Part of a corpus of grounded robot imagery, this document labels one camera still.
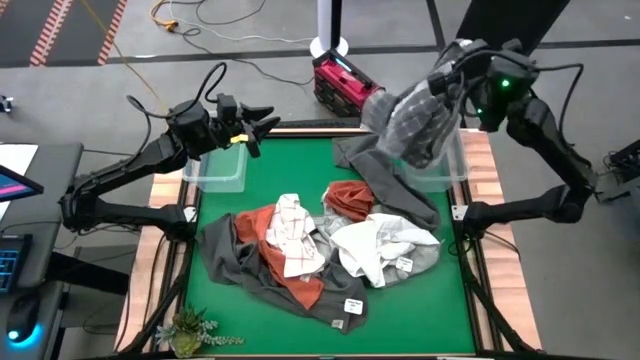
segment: wooden table frame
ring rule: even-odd
[[[300,133],[301,130],[274,129],[272,134],[286,136],[287,134]],[[309,136],[362,133],[359,129],[304,129],[304,131]],[[470,169],[469,179],[454,186],[450,191],[450,201],[463,204],[466,197],[466,200],[484,201],[489,204],[504,202],[487,134],[472,129],[463,129],[460,132]],[[182,203],[185,206],[198,205],[196,201],[199,201],[197,189],[194,185],[182,182],[182,171],[154,176],[150,207],[174,203]],[[489,230],[509,242],[515,243],[509,225],[494,225]],[[142,329],[144,322],[156,309],[158,300],[176,278],[182,265],[186,245],[161,242],[161,238],[162,232],[155,227],[145,227],[140,236],[131,273],[129,319],[126,321],[125,328],[126,309],[129,306],[129,304],[125,304],[116,337],[119,339],[120,336],[123,336],[123,340],[117,350],[126,347]],[[495,305],[522,339],[534,348],[540,348],[540,340],[517,254],[503,244],[490,240],[483,240],[479,244],[478,250],[478,253],[470,251],[467,255],[473,272],[480,278],[483,285],[490,284],[490,293]],[[165,321],[171,318],[176,307],[179,307],[181,301],[184,300],[184,293],[183,291],[183,294],[173,301],[167,310]],[[508,349],[504,339],[496,336],[492,322],[478,299],[471,294],[468,294],[468,307],[472,317],[472,326],[475,328],[476,350],[497,350],[503,345]],[[156,347],[147,344],[144,350],[156,350]]]

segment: clothing pile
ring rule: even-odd
[[[241,285],[296,315],[347,334],[368,316],[366,286],[381,288],[438,261],[436,207],[393,173],[368,136],[334,140],[336,165],[364,181],[336,181],[312,217],[297,194],[237,215],[197,235],[211,281]]]

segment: white pole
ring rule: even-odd
[[[334,9],[332,8],[333,0],[318,0],[318,37],[311,42],[311,55],[314,58],[320,57],[322,54],[331,49],[331,18]],[[344,38],[340,38],[340,44],[337,49],[342,56],[349,51],[349,44]]]
[[[318,39],[320,48],[331,48],[331,0],[318,0]]]

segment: green felt mat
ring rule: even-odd
[[[249,159],[243,193],[205,193],[199,226],[221,215],[275,203],[285,193],[300,195],[302,206],[321,214],[320,197],[331,181],[357,179],[350,170],[333,165],[330,139],[269,139],[262,156]],[[266,304],[240,286],[209,281],[196,247],[187,290],[187,303],[207,308],[218,335],[241,336],[246,343],[210,354],[431,354],[473,353],[473,339],[460,268],[447,253],[453,241],[446,194],[431,194],[442,215],[435,233],[444,240],[440,262],[429,271],[384,289],[368,291],[366,324],[348,335],[313,318],[302,318]]]

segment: computer mouse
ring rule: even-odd
[[[18,297],[11,306],[7,317],[7,337],[12,342],[22,342],[31,336],[38,321],[40,297],[37,292],[29,292]]]

